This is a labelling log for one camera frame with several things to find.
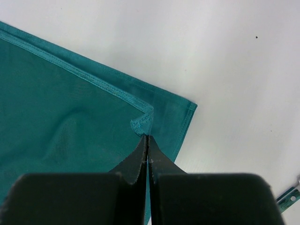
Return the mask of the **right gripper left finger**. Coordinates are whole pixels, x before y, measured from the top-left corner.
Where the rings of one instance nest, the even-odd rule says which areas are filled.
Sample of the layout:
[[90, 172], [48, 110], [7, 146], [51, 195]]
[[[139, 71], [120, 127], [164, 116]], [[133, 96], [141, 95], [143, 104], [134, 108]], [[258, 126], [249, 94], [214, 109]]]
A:
[[29, 173], [0, 209], [3, 225], [142, 225], [148, 138], [109, 172]]

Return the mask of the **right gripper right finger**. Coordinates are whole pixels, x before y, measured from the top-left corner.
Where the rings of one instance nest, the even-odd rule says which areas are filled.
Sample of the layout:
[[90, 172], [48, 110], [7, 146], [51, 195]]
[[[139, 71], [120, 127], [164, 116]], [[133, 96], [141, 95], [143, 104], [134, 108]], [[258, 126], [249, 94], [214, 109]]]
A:
[[148, 137], [154, 225], [282, 225], [268, 183], [251, 173], [187, 173]]

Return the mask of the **teal cloth napkin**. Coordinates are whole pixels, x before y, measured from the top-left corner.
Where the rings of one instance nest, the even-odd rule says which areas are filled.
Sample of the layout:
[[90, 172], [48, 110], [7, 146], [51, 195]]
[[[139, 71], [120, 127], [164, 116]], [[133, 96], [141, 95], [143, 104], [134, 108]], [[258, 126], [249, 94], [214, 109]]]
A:
[[[106, 173], [152, 136], [172, 161], [196, 104], [0, 24], [0, 207], [29, 173]], [[147, 158], [144, 223], [151, 219]]]

